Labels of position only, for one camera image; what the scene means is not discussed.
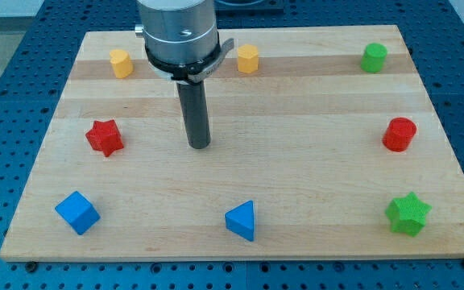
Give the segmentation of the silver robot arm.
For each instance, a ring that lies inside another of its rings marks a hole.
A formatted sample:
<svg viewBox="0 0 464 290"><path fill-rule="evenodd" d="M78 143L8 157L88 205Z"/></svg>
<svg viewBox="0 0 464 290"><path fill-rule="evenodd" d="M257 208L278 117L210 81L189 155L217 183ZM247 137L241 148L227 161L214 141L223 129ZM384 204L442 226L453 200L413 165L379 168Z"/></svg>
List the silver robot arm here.
<svg viewBox="0 0 464 290"><path fill-rule="evenodd" d="M213 0L138 0L147 58L163 78L188 85L210 77L234 48L221 40Z"/></svg>

